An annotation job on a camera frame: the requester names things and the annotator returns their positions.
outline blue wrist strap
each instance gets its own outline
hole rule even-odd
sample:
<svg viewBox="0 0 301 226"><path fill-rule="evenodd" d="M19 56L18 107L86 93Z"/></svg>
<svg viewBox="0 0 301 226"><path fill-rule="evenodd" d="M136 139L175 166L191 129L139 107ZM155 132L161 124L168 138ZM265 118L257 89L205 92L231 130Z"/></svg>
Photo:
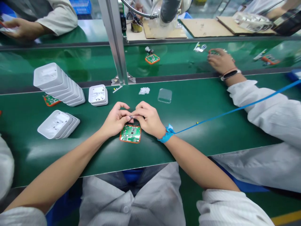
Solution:
<svg viewBox="0 0 301 226"><path fill-rule="evenodd" d="M162 139L158 139L158 141L165 143L169 140L169 138L171 138L173 135L175 134L175 132L173 131L173 127L171 126L171 124L168 125L168 127L166 127L166 134L164 137L162 137Z"/></svg>

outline cable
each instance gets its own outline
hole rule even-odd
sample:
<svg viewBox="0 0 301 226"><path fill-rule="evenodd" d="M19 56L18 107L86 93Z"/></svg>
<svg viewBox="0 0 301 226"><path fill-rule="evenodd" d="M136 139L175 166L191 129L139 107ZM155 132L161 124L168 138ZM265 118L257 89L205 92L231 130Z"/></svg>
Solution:
<svg viewBox="0 0 301 226"><path fill-rule="evenodd" d="M123 4L128 7L129 9L131 9L132 11L134 11L136 14L140 15L140 16L143 16L143 17L147 17L147 18L150 18L150 19L154 19L154 18L157 18L158 15L149 15L149 14L145 14L145 13L142 13L142 12L139 12L138 10L134 9L133 7L131 7L125 0L121 0L123 2Z"/></svg>
<svg viewBox="0 0 301 226"><path fill-rule="evenodd" d="M289 85L287 85L287 86L285 86L285 87L283 87L283 88L277 90L276 92L272 93L271 95L268 95L267 97L264 97L264 98L262 98L262 99L260 99L260 100L257 100L257 101L255 101L255 102L253 102L253 103L247 104L247 105L242 106L242 107L240 107L240 108L236 108L236 109L234 109L234 110L228 111L228 112L226 112L226 113L223 113L223 114L221 114L221 115L215 116L215 117L213 117L213 118L204 120L204 121L202 121L202 122L200 122L200 123L198 123L198 124L195 124L195 125L193 125L193 126L188 127L187 129L181 130L180 132L177 132L177 133L175 133L175 134L184 132L185 130L191 129L192 127L198 126L198 125L200 125L200 124L202 124L202 123L204 123L204 122L207 122L207 121L211 121L211 120L220 118L220 117L225 116L225 115L228 115L228 114L230 114L230 113L232 113L232 112L235 112L235 111L244 109L244 108L246 108L246 107L252 106L252 105L254 105L254 104L257 104L257 103L259 103L259 102L262 102L262 101L264 101L264 100L266 100L266 99L269 99L269 98L272 97L272 96L275 96L275 95L278 94L278 93L282 93L283 91L285 91L285 90L287 90L287 89L289 89L289 88L292 88L292 87L295 86L295 85L298 85L299 83L301 83L301 80L298 80L298 81L296 81L296 82L293 82L292 84L289 84Z"/></svg>

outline cardboard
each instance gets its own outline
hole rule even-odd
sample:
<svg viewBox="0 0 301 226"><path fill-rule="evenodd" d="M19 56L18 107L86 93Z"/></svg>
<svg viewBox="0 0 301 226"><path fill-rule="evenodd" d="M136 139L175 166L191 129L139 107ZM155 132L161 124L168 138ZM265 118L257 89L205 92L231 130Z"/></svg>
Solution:
<svg viewBox="0 0 301 226"><path fill-rule="evenodd" d="M139 32L139 33L132 32L131 21L132 20L126 20L126 38L127 38L127 40L128 41L147 40L143 30L142 30L142 32Z"/></svg>
<svg viewBox="0 0 301 226"><path fill-rule="evenodd" d="M181 21L195 38L233 36L216 19L181 19Z"/></svg>
<svg viewBox="0 0 301 226"><path fill-rule="evenodd" d="M276 32L272 29L266 30L266 31L260 31L260 32L251 32L246 29L241 28L232 17L222 17L218 16L216 17L218 21L224 25L227 29L229 29L233 34L235 35L276 35Z"/></svg>
<svg viewBox="0 0 301 226"><path fill-rule="evenodd" d="M144 27L145 37L147 39L153 39L154 37L151 34L150 27L148 26L148 21L147 20L143 21L143 27ZM169 36L167 38L168 39L172 39L172 38L187 38L187 35L185 34L185 31L183 29L174 29L169 34Z"/></svg>

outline white lab coat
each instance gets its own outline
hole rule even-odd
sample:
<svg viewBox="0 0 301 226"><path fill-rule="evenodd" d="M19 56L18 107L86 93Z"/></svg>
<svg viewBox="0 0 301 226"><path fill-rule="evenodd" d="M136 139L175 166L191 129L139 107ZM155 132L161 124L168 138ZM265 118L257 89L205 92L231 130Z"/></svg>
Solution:
<svg viewBox="0 0 301 226"><path fill-rule="evenodd" d="M59 36L77 27L77 15L69 0L4 0L17 14L36 21Z"/></svg>
<svg viewBox="0 0 301 226"><path fill-rule="evenodd" d="M0 201L7 195L13 182L13 155L0 134Z"/></svg>
<svg viewBox="0 0 301 226"><path fill-rule="evenodd" d="M241 107L274 93L256 83L247 80L229 87L233 103ZM251 123L284 142L215 155L214 160L238 180L301 192L301 103L277 94L246 112Z"/></svg>
<svg viewBox="0 0 301 226"><path fill-rule="evenodd" d="M185 226L176 162L159 171L134 197L95 177L83 180L79 226ZM243 192L208 189L197 202L201 226L272 226L266 213ZM0 214L0 226L46 226L43 213L17 207Z"/></svg>

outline green workbench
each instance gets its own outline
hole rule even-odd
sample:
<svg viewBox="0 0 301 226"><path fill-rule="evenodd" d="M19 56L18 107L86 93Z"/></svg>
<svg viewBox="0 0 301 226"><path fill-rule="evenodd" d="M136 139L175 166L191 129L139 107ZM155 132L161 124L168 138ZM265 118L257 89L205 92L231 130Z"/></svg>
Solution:
<svg viewBox="0 0 301 226"><path fill-rule="evenodd" d="M207 62L207 53L193 51L195 44L149 45L160 57L160 61L153 65L145 61L146 45L125 46L127 71L136 78L213 72ZM298 54L301 56L301 41L264 40L206 44L208 50L216 47L227 49L242 71L301 66L301 58L299 61L295 60ZM268 49L267 54L274 55L281 62L265 67L261 60L253 61L264 49ZM76 82L111 80L117 74L110 46L1 51L0 60L0 93L12 88L31 87L34 69L51 62L57 63Z"/></svg>
<svg viewBox="0 0 301 226"><path fill-rule="evenodd" d="M254 75L248 78L258 80L260 87L272 89L290 83L283 74ZM145 86L150 88L150 94L138 95L140 88ZM172 90L170 104L157 101L160 88ZM41 92L0 96L3 110L0 133L11 148L16 165L13 187L28 185L51 163L91 136L101 127L117 101L127 103L131 107L130 111L140 101L148 102L157 108L164 125L172 124L176 132L235 108L226 88L217 78L127 85L114 94L113 87L107 89L109 104L102 107L94 107L88 101L77 107L68 107L63 103L47 107ZM84 89L84 93L87 99L88 89ZM297 88L291 88L285 94L301 100ZM74 115L81 123L69 138L48 140L37 132L37 128L56 109ZM231 136L223 136L229 133L229 128ZM244 111L196 126L180 133L179 137L207 156L281 142L249 123ZM142 131L139 144L121 142L119 136L109 139L93 157L82 176L172 161L174 159L165 146Z"/></svg>

